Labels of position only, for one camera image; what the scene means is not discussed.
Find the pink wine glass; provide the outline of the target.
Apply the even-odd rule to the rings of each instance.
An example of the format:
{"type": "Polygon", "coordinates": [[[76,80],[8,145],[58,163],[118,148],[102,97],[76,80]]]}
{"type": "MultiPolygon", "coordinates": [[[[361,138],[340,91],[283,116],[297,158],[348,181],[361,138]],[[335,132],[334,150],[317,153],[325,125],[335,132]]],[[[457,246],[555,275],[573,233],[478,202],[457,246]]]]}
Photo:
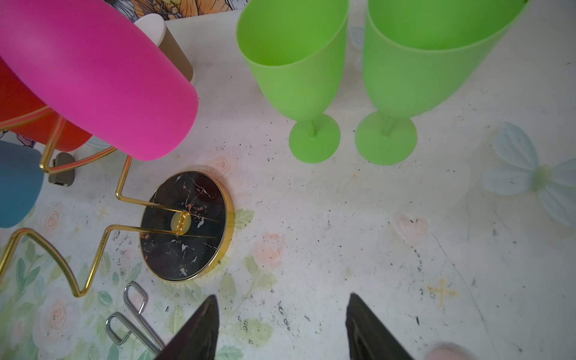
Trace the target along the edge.
{"type": "Polygon", "coordinates": [[[171,153],[197,117],[193,85],[104,1],[3,1],[1,58],[60,116],[140,161],[171,153]]]}

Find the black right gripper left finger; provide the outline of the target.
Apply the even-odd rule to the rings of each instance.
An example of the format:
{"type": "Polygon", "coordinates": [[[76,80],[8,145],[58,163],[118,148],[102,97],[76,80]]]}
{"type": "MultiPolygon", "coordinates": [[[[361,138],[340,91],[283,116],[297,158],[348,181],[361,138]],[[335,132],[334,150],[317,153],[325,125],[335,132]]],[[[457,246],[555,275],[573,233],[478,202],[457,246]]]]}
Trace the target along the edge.
{"type": "Polygon", "coordinates": [[[215,360],[220,317],[216,295],[208,296],[155,360],[215,360]]]}

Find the green wine glass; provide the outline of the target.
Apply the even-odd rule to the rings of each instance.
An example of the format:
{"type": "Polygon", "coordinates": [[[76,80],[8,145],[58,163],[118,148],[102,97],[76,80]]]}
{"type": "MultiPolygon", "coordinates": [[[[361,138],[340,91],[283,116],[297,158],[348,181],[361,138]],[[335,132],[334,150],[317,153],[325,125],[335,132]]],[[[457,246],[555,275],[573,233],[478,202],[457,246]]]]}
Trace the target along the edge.
{"type": "Polygon", "coordinates": [[[416,147],[412,119],[452,96],[526,1],[369,1],[362,76],[376,110],[355,131],[358,153],[392,165],[416,147]]]}
{"type": "Polygon", "coordinates": [[[348,1],[250,1],[236,28],[238,48],[265,99],[295,121],[289,148],[317,164],[338,148],[338,123],[325,111],[344,72],[348,1]]]}

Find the green wine glass front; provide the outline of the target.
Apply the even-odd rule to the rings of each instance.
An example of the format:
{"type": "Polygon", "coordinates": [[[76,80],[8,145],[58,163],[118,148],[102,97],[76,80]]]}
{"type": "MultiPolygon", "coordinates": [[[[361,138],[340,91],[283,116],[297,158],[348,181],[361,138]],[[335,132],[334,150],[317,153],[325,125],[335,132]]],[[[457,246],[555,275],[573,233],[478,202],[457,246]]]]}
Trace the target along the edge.
{"type": "Polygon", "coordinates": [[[265,99],[295,121],[289,148],[317,164],[338,148],[338,123],[325,111],[344,72],[348,1],[250,1],[236,28],[238,48],[265,99]]]}

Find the blue wine glass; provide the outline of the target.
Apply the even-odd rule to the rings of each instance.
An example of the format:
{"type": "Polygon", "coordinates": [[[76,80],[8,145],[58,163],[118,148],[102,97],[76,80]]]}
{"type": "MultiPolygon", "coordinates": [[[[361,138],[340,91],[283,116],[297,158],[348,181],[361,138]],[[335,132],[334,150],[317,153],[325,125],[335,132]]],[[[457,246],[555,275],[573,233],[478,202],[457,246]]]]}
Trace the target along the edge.
{"type": "Polygon", "coordinates": [[[18,225],[37,201],[44,181],[41,153],[1,141],[1,228],[18,225]]]}

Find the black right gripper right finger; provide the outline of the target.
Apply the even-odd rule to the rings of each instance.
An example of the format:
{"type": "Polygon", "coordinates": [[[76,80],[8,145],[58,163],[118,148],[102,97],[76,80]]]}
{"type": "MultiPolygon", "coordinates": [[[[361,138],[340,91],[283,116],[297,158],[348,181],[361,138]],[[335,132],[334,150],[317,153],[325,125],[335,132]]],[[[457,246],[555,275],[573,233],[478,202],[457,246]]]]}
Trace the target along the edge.
{"type": "Polygon", "coordinates": [[[400,342],[356,293],[346,309],[346,332],[352,360],[413,360],[400,342]]]}

